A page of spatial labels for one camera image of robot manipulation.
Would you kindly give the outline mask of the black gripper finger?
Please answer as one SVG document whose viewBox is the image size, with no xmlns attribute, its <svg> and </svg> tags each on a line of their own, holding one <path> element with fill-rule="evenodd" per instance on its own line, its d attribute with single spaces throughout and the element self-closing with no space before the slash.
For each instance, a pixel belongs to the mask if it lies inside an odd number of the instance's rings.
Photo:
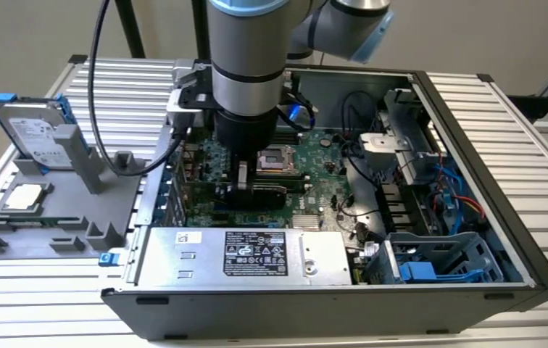
<svg viewBox="0 0 548 348">
<path fill-rule="evenodd" d="M 256 179 L 256 153 L 233 153 L 230 157 L 230 181 L 233 191 L 252 190 Z"/>
</svg>

